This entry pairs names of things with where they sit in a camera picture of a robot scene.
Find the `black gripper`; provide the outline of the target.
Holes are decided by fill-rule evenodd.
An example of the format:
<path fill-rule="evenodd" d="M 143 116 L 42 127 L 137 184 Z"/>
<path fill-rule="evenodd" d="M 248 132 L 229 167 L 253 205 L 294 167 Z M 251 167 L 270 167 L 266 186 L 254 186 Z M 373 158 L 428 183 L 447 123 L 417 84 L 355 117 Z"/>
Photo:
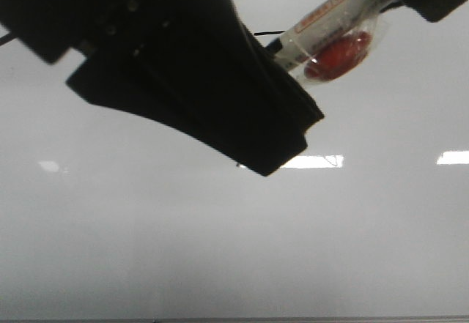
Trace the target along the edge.
<path fill-rule="evenodd" d="M 1 0 L 1 24 L 19 37 L 43 61 L 53 64 L 70 48 L 90 41 L 100 45 L 107 26 L 128 21 L 131 0 Z M 242 70 L 242 23 L 232 0 L 134 0 L 156 7 L 177 18 L 182 26 L 207 39 L 200 50 L 185 54 L 205 59 L 205 65 L 221 72 Z"/>

